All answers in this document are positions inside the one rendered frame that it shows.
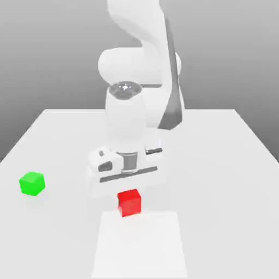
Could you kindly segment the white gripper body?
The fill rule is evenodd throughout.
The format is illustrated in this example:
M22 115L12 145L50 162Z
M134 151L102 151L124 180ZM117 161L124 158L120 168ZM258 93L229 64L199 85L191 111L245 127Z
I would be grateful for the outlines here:
M115 197L120 192L133 189L143 193L148 187L162 185L167 181L167 167L165 160L161 160L147 171L138 171L126 177L123 174L114 175L109 181L100 182L103 177L87 167L87 187L92 198Z

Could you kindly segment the small red cube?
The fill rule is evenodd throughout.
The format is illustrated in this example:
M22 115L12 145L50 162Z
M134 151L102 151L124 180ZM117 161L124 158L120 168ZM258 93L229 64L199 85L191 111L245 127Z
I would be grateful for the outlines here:
M127 190L117 194L118 209L122 217L141 213L141 195L137 189Z

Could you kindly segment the small green cube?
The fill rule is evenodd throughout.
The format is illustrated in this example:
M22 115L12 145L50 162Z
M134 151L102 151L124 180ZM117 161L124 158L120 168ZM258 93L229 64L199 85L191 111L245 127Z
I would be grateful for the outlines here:
M19 179L21 192L29 196L37 196L45 188L44 175L28 172Z

